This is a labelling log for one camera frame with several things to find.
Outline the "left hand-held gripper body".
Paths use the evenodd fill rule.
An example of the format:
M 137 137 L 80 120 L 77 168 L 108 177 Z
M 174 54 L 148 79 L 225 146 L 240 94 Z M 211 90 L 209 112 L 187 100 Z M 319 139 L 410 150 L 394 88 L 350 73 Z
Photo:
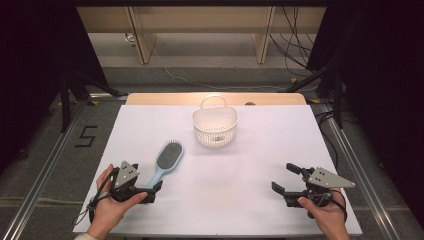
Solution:
M 110 188 L 111 197 L 118 202 L 125 202 L 133 196 L 143 192 L 143 189 L 137 188 L 139 172 L 126 161 L 121 163 L 120 167 L 115 169 L 112 177 L 112 186 Z

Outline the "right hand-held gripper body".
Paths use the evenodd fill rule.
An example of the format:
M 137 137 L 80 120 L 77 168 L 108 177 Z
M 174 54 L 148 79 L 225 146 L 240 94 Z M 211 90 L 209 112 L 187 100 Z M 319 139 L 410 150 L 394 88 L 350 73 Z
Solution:
M 331 190 L 333 188 L 353 188 L 356 184 L 322 167 L 301 168 L 299 175 L 305 182 L 306 189 L 302 192 L 287 192 L 288 197 L 284 199 L 288 207 L 301 208 L 298 203 L 299 197 L 311 200 L 316 206 L 327 206 L 332 200 Z

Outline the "light blue hairbrush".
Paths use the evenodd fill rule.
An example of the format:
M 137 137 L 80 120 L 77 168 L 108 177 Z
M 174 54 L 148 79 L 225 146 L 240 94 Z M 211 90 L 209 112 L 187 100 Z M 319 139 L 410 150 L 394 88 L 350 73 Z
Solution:
M 148 188 L 153 188 L 162 176 L 173 171 L 184 154 L 181 143 L 177 140 L 168 141 L 160 150 L 156 158 L 156 172 L 147 184 Z

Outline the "white plastic basket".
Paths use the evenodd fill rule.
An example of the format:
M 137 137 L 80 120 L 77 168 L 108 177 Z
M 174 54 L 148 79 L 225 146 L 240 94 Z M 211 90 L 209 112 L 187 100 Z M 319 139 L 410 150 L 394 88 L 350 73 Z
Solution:
M 234 140 L 238 120 L 237 109 L 228 105 L 223 96 L 209 95 L 192 113 L 195 138 L 204 147 L 222 148 Z

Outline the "person's right hand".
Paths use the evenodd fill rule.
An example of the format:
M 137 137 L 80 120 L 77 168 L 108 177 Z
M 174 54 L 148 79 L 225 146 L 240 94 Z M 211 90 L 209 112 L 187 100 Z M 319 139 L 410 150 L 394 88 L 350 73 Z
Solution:
M 345 226 L 345 214 L 343 208 L 346 205 L 340 189 L 332 190 L 333 202 L 325 207 L 317 207 L 305 197 L 300 197 L 298 203 L 308 210 L 315 218 L 318 228 L 325 236 L 349 236 Z

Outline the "person's left hand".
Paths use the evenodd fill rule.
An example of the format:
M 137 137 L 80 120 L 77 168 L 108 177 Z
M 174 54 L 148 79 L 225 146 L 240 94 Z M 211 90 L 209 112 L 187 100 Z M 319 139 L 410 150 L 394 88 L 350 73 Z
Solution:
M 109 232 L 119 224 L 125 213 L 144 200 L 146 196 L 147 194 L 142 192 L 125 202 L 118 202 L 111 197 L 100 200 L 87 234 L 97 240 L 105 240 Z

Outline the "white table sheet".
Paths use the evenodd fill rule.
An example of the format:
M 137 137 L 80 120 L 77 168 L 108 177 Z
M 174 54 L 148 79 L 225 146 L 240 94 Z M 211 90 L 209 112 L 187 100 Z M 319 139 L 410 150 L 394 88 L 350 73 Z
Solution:
M 156 157 L 170 140 L 184 154 L 164 176 L 152 204 L 129 210 L 112 231 L 131 237 L 300 237 L 320 231 L 303 209 L 287 207 L 271 185 L 305 188 L 286 166 L 334 165 L 307 105 L 239 106 L 234 140 L 208 149 L 195 138 L 192 106 L 124 105 L 99 167 L 138 164 L 138 186 L 156 170 Z

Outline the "wooden table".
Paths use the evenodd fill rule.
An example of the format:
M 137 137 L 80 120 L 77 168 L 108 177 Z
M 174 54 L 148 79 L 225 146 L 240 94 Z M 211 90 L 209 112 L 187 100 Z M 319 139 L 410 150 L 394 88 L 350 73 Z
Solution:
M 257 92 L 188 92 L 188 93 L 132 93 L 127 105 L 199 105 L 208 96 L 219 95 L 229 105 L 306 105 L 299 93 Z

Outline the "black metal stand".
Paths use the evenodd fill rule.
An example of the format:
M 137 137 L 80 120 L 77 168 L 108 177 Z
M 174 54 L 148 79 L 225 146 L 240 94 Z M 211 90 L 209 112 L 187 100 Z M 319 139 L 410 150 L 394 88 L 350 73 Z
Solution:
M 340 69 L 329 66 L 323 67 L 312 75 L 306 77 L 304 80 L 295 83 L 287 90 L 283 90 L 283 93 L 295 93 L 317 79 L 321 80 L 317 88 L 317 95 L 319 97 L 327 97 L 330 91 L 333 91 L 333 116 L 338 128 L 342 129 L 342 73 Z
M 86 89 L 86 85 L 94 85 L 96 88 L 114 97 L 127 96 L 127 93 L 115 90 L 107 83 L 102 83 L 81 71 L 65 70 L 59 81 L 62 109 L 62 132 L 65 132 L 70 127 L 72 120 L 69 93 L 72 93 L 77 101 L 88 102 L 90 94 Z

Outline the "black curtain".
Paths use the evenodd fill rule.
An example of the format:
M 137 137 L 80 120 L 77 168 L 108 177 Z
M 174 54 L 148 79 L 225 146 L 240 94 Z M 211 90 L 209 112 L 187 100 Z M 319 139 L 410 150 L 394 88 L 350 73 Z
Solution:
M 18 158 L 60 91 L 107 80 L 77 8 L 0 0 L 0 174 Z
M 337 54 L 346 95 L 424 229 L 424 0 L 321 0 L 308 66 Z

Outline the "beige wooden desk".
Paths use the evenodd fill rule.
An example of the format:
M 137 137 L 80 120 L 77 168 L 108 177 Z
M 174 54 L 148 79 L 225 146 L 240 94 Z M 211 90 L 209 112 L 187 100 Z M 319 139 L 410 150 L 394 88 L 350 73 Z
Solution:
M 316 34 L 324 7 L 79 7 L 89 33 L 131 33 L 146 64 L 159 33 L 247 33 L 257 62 L 266 59 L 272 33 Z

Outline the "metal floor rail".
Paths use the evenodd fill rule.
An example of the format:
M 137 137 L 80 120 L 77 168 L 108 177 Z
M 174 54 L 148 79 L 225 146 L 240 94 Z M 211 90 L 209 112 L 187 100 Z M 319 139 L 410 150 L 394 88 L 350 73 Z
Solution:
M 351 126 L 348 121 L 339 128 L 333 116 L 333 105 L 327 99 L 318 99 L 317 103 L 308 101 L 316 119 L 324 141 L 329 148 L 333 164 L 337 172 L 356 183 L 355 188 L 346 189 L 347 197 L 352 205 L 363 234 L 359 240 L 400 240 L 400 232 L 384 204 L 380 191 L 393 186 L 386 182 L 387 177 L 377 167 L 366 148 L 355 148 L 345 130 Z
M 71 102 L 62 128 L 55 101 L 18 160 L 0 174 L 0 240 L 72 240 L 77 216 L 123 97 Z

